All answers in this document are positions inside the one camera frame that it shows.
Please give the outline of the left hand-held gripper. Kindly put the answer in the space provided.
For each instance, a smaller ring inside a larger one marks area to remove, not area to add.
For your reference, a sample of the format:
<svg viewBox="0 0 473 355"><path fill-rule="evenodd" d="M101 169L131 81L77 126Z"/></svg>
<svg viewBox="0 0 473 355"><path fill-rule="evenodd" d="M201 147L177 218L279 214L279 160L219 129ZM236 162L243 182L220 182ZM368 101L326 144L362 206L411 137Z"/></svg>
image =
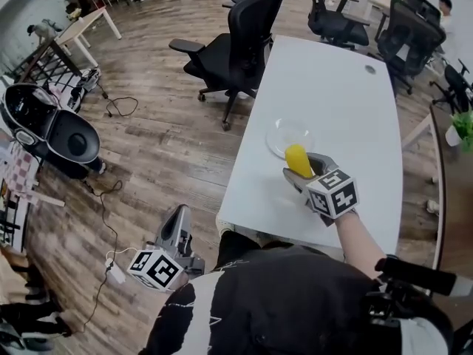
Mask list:
<svg viewBox="0 0 473 355"><path fill-rule="evenodd" d="M205 261L191 242L191 210L180 204L162 223L156 241L137 251L127 272L147 288L173 291L183 275L191 280L205 272Z"/></svg>

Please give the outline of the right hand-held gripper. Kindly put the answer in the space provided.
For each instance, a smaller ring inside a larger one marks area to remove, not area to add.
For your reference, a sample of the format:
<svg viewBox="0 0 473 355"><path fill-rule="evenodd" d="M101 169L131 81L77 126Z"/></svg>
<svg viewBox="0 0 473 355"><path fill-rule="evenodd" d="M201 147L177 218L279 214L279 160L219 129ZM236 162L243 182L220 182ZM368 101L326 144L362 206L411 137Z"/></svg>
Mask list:
<svg viewBox="0 0 473 355"><path fill-rule="evenodd" d="M310 201L312 210L326 226L331 226L343 214L355 210L359 204L358 188L354 177L342 171L329 156L308 152L307 158L315 176L304 177L284 168L285 180Z"/></svg>

